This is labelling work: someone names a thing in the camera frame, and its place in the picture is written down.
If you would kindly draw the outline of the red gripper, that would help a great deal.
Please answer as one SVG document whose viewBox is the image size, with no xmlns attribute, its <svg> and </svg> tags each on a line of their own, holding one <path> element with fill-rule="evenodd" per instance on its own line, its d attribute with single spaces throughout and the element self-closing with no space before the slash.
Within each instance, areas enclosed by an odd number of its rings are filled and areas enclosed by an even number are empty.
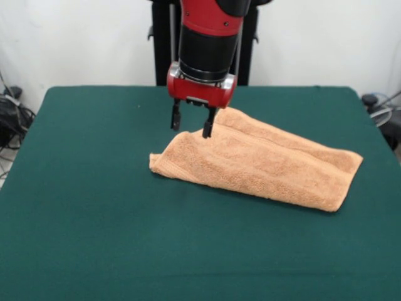
<svg viewBox="0 0 401 301">
<path fill-rule="evenodd" d="M 174 98 L 170 128 L 173 130 L 180 128 L 180 101 L 195 101 L 209 106 L 209 114 L 204 123 L 202 136 L 205 139 L 210 138 L 216 108 L 226 108 L 229 105 L 236 86 L 237 77 L 232 74 L 228 74 L 223 81 L 217 83 L 197 82 L 185 77 L 179 63 L 173 62 L 167 73 L 167 90 L 169 95 Z"/>
</svg>

